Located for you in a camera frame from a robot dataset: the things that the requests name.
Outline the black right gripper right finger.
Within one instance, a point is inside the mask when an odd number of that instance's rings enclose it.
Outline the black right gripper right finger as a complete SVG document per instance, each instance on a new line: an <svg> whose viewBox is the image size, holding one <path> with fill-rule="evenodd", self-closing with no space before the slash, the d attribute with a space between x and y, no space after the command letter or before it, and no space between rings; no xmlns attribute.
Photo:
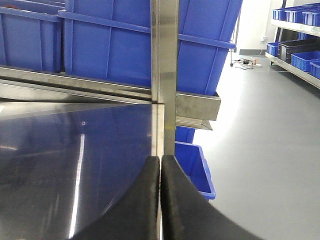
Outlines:
<svg viewBox="0 0 320 240"><path fill-rule="evenodd" d="M161 208L166 240L258 239L214 208L173 155L164 155L161 161Z"/></svg>

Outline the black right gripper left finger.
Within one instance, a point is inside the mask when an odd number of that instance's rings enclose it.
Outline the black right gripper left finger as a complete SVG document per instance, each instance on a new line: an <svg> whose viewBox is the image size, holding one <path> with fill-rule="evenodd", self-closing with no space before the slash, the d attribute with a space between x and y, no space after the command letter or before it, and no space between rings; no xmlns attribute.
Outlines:
<svg viewBox="0 0 320 240"><path fill-rule="evenodd" d="M155 240L159 206L160 160L149 156L123 197L73 240Z"/></svg>

